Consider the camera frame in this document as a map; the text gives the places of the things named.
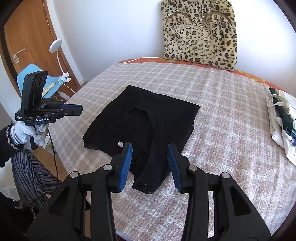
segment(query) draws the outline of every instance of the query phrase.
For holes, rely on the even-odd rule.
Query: folded clothes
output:
[[[113,157],[125,142],[133,144],[133,188],[153,193],[170,173],[167,146],[182,152],[200,106],[135,86],[111,101],[83,136],[84,146]]]
[[[287,158],[296,165],[296,98],[269,88],[266,97],[272,139],[285,149]]]

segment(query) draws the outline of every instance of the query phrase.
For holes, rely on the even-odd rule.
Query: plaid blanket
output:
[[[205,172],[229,172],[275,232],[296,201],[296,166],[270,136],[268,86],[228,71],[179,64],[114,64],[69,100],[83,105],[82,116],[65,117],[50,126],[66,170],[84,174],[110,162],[102,151],[86,149],[82,136],[128,84],[201,106],[182,155]],[[188,195],[177,192],[172,175],[151,195],[132,189],[132,183],[129,174],[123,192],[112,194],[116,229],[132,240],[180,240]],[[209,215],[211,236],[212,202]]]

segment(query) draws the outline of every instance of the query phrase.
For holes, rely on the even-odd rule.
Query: white glove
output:
[[[36,134],[33,135],[34,142],[39,146],[44,146],[45,144],[45,137],[46,137],[46,130],[49,127],[49,124],[42,124],[35,126]]]
[[[34,142],[39,146],[44,146],[46,133],[49,124],[26,126],[23,121],[18,121],[10,129],[11,139],[16,145],[22,145],[27,142],[26,135],[34,137]]]

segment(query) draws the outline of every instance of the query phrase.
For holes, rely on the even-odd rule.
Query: metal screw head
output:
[[[197,166],[195,166],[195,165],[190,165],[188,168],[189,168],[190,171],[196,171],[197,170]]]
[[[105,171],[110,171],[110,170],[112,169],[112,166],[109,165],[109,164],[107,164],[107,165],[105,165],[105,166],[103,167],[103,169],[104,169]]]
[[[230,178],[230,175],[229,175],[229,173],[228,172],[223,172],[222,173],[222,177],[224,177],[224,178]]]
[[[78,172],[71,172],[70,173],[70,177],[72,177],[72,178],[76,178],[78,176]]]

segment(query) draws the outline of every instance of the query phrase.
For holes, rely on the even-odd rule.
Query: black cable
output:
[[[49,129],[47,129],[47,131],[48,131],[48,134],[49,134],[50,142],[52,143],[52,136],[50,135]],[[58,171],[57,171],[57,162],[56,162],[56,160],[55,160],[55,150],[54,150],[54,144],[53,144],[53,143],[52,143],[52,150],[53,150],[53,152],[54,152],[54,165],[55,165],[55,167],[56,167],[57,179],[59,179],[59,173],[58,173]]]
[[[46,193],[44,193],[40,197],[34,199],[29,205],[26,206],[26,208],[30,207],[33,203],[35,203],[37,200],[39,200],[40,198],[44,197],[45,195],[46,195]]]

